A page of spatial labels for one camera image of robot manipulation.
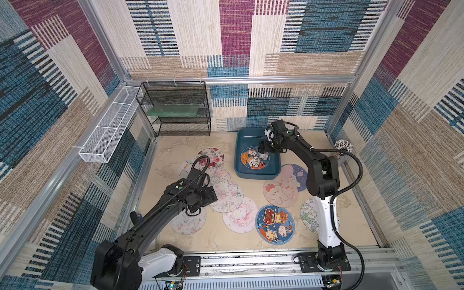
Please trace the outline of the white pink bunny coaster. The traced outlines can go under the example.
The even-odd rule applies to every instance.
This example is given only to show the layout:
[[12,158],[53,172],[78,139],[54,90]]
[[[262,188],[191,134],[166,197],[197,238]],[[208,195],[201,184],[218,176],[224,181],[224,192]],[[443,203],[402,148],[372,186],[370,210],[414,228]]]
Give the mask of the white pink bunny coaster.
[[242,189],[234,182],[220,182],[213,186],[217,201],[210,208],[218,213],[229,213],[239,208],[244,200]]

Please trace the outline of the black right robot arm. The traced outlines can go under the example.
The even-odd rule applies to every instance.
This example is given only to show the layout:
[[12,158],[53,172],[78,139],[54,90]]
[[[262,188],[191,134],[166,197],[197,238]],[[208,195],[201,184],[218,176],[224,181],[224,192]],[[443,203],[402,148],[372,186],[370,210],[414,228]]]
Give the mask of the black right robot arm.
[[[317,149],[311,146],[298,132],[298,126],[277,120],[267,126],[264,134],[266,141],[259,143],[260,153],[285,153],[291,151],[296,154],[308,168],[306,188],[314,197],[319,217],[319,240],[317,263],[323,271],[335,268],[339,262],[346,260],[345,246],[353,249],[361,261],[361,270],[365,270],[364,257],[359,249],[348,243],[338,230],[336,201],[337,198],[355,187],[363,177],[363,166],[353,153],[339,149]],[[352,158],[358,166],[358,176],[349,186],[341,189],[338,161],[327,153],[342,153]]]

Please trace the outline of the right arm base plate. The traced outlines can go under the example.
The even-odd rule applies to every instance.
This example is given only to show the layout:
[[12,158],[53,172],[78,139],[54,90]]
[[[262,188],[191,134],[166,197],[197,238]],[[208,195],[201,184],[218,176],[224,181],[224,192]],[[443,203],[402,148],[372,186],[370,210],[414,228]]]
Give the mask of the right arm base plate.
[[320,257],[318,252],[297,253],[293,262],[300,266],[302,273],[345,272],[351,271],[351,265],[346,256],[341,259]]

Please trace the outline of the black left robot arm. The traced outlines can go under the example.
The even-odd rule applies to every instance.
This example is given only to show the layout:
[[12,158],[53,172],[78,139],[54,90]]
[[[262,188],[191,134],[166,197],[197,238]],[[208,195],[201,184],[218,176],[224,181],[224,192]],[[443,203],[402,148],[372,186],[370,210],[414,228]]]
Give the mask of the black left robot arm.
[[206,170],[210,158],[198,157],[205,162],[202,170],[191,168],[187,178],[181,178],[166,187],[158,203],[137,221],[126,233],[114,241],[104,240],[95,251],[91,285],[98,290],[137,290],[147,280],[160,274],[186,274],[184,252],[166,244],[152,254],[146,250],[166,225],[182,213],[195,217],[202,208],[215,203],[218,197]]

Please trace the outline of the white butterfly coaster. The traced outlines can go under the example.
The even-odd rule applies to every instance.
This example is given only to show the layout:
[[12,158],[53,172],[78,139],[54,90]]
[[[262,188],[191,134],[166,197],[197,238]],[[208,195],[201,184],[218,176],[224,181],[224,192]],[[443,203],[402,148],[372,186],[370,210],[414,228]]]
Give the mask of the white butterfly coaster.
[[175,232],[182,235],[191,235],[198,232],[205,225],[207,219],[207,212],[201,210],[195,216],[188,216],[183,211],[176,218],[171,221],[171,227]]

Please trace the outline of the blue cartoon animals coaster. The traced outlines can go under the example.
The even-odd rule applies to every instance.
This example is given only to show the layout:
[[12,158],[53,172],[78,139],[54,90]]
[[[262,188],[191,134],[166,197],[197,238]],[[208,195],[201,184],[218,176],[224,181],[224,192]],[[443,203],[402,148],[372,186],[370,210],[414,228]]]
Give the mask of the blue cartoon animals coaster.
[[246,147],[239,159],[242,165],[252,170],[264,169],[271,161],[269,153],[261,154],[258,152],[258,146]]

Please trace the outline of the blue red cartoon coaster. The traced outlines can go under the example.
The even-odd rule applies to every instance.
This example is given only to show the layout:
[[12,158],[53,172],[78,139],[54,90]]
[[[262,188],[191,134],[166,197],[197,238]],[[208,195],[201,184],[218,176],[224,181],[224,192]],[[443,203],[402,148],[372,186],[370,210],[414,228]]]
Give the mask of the blue red cartoon coaster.
[[288,243],[296,233],[296,223],[290,212],[275,205],[262,207],[255,224],[259,236],[273,245]]

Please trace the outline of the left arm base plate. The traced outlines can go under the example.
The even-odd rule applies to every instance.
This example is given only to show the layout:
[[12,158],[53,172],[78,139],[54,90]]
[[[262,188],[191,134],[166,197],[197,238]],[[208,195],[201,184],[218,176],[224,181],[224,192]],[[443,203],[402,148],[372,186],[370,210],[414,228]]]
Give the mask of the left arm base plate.
[[199,277],[201,256],[184,256],[178,277]]

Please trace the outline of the pink kitty ring coaster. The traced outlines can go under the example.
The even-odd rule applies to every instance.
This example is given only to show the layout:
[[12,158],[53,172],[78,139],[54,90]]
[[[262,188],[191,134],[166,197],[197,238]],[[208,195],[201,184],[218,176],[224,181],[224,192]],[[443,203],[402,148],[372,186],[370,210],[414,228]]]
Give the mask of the pink kitty ring coaster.
[[225,226],[232,232],[244,234],[255,229],[256,215],[259,211],[257,204],[250,198],[244,198],[240,206],[229,213],[223,213]]

